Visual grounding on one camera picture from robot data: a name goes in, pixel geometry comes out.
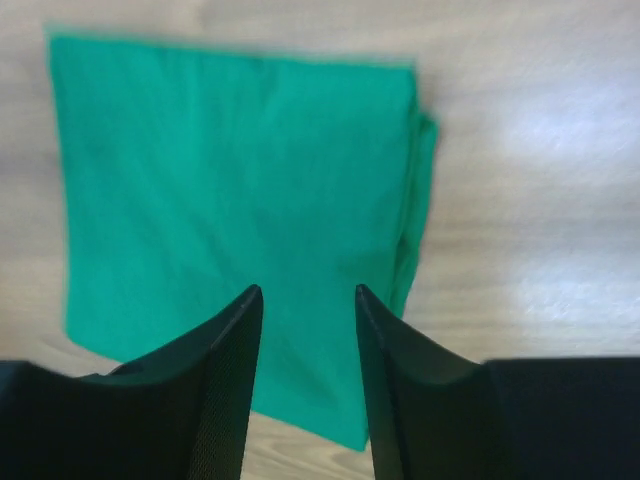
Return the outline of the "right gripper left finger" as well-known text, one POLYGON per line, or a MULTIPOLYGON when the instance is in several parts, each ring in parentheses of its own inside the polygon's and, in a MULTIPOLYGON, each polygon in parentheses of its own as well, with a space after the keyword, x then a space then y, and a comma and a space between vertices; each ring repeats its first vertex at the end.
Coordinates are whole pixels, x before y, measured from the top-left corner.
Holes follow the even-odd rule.
POLYGON ((5 479, 237 479, 245 454, 263 296, 108 374, 1 364, 5 479))

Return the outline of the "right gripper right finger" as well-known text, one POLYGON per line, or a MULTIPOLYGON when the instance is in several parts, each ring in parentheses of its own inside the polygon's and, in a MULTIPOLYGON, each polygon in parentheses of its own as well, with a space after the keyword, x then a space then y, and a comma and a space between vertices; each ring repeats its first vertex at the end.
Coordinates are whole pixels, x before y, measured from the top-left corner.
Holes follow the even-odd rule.
POLYGON ((635 479, 635 357, 467 360, 366 286, 357 340, 378 479, 635 479))

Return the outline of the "green t shirt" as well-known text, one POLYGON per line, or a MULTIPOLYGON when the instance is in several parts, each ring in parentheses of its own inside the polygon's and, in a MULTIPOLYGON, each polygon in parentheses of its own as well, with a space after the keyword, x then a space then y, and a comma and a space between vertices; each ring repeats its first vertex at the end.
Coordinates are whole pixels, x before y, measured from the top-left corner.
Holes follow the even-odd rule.
POLYGON ((73 30, 48 57, 68 337, 127 362, 256 284, 253 409, 363 450, 355 289, 403 312, 429 208, 415 68, 73 30))

